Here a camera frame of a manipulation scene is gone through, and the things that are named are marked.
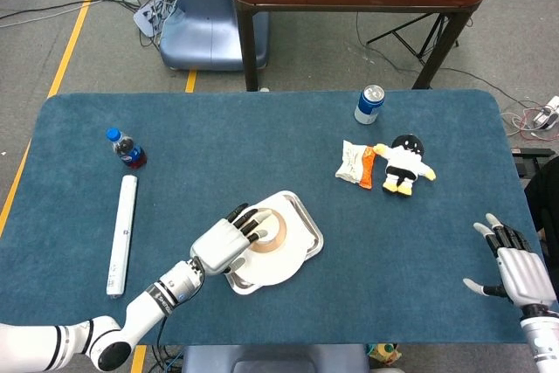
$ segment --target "white robotic arm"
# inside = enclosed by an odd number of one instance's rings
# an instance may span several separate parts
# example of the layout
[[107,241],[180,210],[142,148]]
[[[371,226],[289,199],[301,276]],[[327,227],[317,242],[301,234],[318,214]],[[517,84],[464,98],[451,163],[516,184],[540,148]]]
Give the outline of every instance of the white robotic arm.
[[226,270],[251,242],[266,235],[266,231],[253,232],[262,221],[261,214],[251,219],[257,211],[248,211],[237,219],[247,206],[241,204],[214,224],[190,248],[192,259],[177,263],[132,300],[123,328],[109,316],[72,326],[0,324],[0,372],[56,370],[66,366],[77,353],[88,356],[98,370],[120,367],[157,322],[196,295],[205,275]]
[[559,372],[559,315],[549,310],[556,294],[540,257],[532,252],[528,241],[515,229],[486,214],[491,229],[481,223],[473,225],[493,252],[502,285],[482,286],[464,279],[468,288],[484,296],[510,299],[522,310],[521,328],[532,350],[540,373]]

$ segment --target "soda bottle label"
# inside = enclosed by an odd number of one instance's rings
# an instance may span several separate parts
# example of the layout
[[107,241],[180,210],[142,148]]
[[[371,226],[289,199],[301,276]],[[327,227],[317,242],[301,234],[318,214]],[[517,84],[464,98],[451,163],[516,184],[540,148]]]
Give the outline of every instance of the soda bottle label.
[[139,148],[138,146],[134,146],[134,148],[130,150],[128,153],[122,155],[121,159],[125,163],[132,163],[132,162],[136,162],[138,159],[140,159],[140,157],[141,157],[141,148]]

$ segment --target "plush penguin doll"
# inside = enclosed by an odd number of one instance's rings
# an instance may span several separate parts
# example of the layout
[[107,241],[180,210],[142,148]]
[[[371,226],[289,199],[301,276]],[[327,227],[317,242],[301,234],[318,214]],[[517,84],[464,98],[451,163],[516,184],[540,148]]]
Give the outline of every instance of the plush penguin doll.
[[435,180],[433,169],[421,162],[424,147],[415,135],[399,135],[390,148],[378,143],[373,150],[388,161],[383,184],[385,190],[410,196],[411,186],[419,175]]

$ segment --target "blue soda can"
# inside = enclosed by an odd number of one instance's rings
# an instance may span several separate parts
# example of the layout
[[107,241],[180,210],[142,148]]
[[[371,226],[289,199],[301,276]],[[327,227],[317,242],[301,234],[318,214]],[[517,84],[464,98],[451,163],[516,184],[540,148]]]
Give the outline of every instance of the blue soda can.
[[355,119],[362,124],[372,124],[384,103],[384,90],[377,85],[366,86],[355,107]]

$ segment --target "blue bottle cap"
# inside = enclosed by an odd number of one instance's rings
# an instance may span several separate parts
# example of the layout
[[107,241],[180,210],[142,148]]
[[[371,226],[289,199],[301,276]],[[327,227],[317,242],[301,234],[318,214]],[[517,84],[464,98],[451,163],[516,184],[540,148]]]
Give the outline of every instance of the blue bottle cap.
[[110,128],[107,130],[107,139],[111,142],[116,142],[121,138],[121,132],[118,128]]

